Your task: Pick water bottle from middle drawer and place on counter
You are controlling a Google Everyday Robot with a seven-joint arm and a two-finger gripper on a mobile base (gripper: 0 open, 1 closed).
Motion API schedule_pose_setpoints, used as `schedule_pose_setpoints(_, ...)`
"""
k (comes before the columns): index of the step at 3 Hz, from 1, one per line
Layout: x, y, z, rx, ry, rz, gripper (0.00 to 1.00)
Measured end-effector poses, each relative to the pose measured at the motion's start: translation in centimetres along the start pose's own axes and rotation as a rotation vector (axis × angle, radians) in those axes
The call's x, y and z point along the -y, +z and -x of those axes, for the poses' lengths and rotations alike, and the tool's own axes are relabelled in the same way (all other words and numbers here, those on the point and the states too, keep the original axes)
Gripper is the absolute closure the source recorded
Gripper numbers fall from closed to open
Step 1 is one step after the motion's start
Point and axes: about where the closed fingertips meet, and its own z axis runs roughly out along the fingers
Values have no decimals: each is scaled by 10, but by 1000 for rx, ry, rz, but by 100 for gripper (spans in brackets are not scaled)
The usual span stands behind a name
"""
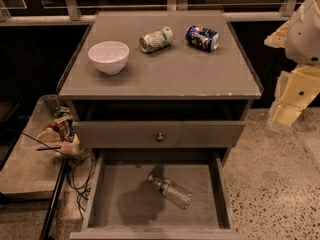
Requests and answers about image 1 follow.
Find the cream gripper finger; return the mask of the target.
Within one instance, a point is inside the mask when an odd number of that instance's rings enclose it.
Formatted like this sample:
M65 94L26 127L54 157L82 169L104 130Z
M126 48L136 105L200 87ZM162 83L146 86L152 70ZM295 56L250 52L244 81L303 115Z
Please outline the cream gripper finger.
M271 127L290 127L300 115L301 111L296 110L294 107L286 107L273 103L269 110L268 124Z

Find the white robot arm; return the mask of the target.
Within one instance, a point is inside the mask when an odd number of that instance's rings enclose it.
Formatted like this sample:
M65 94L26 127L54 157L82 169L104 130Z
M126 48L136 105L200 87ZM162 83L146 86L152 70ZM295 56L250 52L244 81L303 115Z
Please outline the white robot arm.
M281 72L269 110L270 128L290 127L320 94L320 0L305 0L264 44L284 48L296 63L290 73Z

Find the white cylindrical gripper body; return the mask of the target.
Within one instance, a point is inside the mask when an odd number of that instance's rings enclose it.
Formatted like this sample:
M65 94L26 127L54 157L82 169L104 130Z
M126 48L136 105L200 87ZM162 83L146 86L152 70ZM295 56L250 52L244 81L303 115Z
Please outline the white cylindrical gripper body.
M320 67L298 65L281 72L279 109L284 113L302 112L320 93Z

